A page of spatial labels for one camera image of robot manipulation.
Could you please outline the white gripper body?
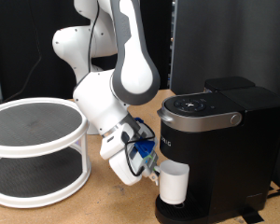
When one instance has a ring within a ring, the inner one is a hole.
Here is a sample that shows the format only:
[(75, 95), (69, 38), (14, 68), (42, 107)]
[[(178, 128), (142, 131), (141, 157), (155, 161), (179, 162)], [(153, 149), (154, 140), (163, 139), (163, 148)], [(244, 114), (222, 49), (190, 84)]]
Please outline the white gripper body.
[(118, 178), (128, 186), (148, 177), (157, 165), (157, 138), (145, 123), (137, 122), (138, 131), (125, 123), (102, 140), (100, 155)]

